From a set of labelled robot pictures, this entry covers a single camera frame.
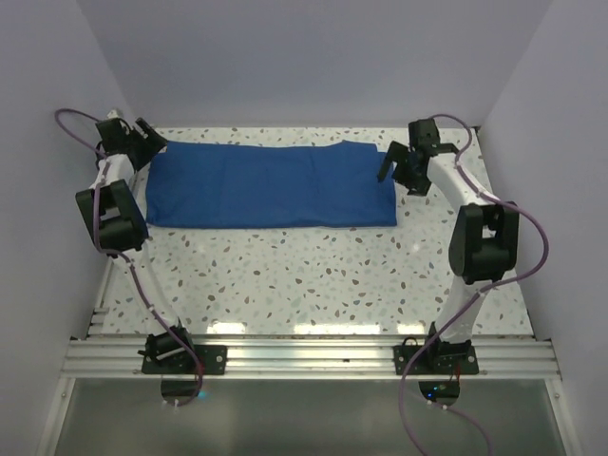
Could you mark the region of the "blue surgical cloth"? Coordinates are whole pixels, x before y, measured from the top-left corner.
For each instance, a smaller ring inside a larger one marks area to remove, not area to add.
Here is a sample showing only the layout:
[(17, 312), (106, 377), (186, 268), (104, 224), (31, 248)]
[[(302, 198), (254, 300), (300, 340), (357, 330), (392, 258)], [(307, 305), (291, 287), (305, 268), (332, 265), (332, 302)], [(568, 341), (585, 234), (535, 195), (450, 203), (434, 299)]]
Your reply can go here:
[(170, 142), (151, 162), (146, 220), (163, 228), (393, 227), (372, 143), (262, 147)]

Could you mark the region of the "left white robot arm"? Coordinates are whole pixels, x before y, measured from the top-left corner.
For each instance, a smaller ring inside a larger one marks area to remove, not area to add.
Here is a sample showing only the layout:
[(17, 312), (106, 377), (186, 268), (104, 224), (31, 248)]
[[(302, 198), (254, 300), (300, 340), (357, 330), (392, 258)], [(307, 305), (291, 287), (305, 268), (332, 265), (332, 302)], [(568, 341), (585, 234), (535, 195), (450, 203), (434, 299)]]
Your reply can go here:
[(144, 373), (184, 373), (195, 367), (198, 351), (165, 296), (153, 271), (147, 249), (149, 232), (131, 190), (139, 171), (166, 146), (167, 141), (144, 119), (129, 125), (113, 113), (95, 123), (101, 137), (96, 151), (98, 175), (75, 199), (96, 249), (111, 258), (126, 276), (143, 312), (146, 329)]

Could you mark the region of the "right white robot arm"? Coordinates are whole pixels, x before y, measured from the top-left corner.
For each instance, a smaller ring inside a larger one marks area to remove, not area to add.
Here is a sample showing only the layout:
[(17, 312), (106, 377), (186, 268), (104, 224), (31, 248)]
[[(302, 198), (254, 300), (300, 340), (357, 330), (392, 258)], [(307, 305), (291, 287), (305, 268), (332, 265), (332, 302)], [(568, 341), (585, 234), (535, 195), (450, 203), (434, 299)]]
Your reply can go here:
[(408, 126), (409, 143), (389, 145), (377, 179), (391, 177), (414, 196), (436, 186), (456, 213), (448, 245), (453, 275), (446, 305), (431, 323), (423, 346), (406, 338), (394, 347), (401, 375), (476, 374), (479, 367), (472, 332), (490, 286), (515, 267), (519, 236), (518, 212), (483, 199), (485, 188), (457, 167), (458, 148), (443, 142), (434, 119)]

